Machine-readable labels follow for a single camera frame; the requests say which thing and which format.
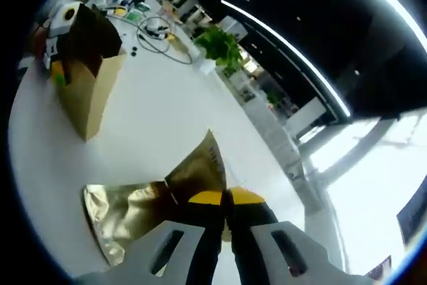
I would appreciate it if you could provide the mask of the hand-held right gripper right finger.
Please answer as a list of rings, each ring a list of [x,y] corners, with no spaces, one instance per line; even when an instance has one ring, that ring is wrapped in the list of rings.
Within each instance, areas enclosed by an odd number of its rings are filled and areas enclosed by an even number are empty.
[[[334,266],[325,247],[291,222],[278,221],[261,196],[241,187],[228,193],[228,227],[242,284],[373,284]]]

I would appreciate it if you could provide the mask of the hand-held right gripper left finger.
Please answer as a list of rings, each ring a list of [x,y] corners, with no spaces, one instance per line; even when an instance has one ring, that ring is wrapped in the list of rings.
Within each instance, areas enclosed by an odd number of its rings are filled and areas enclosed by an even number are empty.
[[[173,220],[131,243],[123,262],[76,284],[211,284],[221,250],[221,192],[200,192]]]

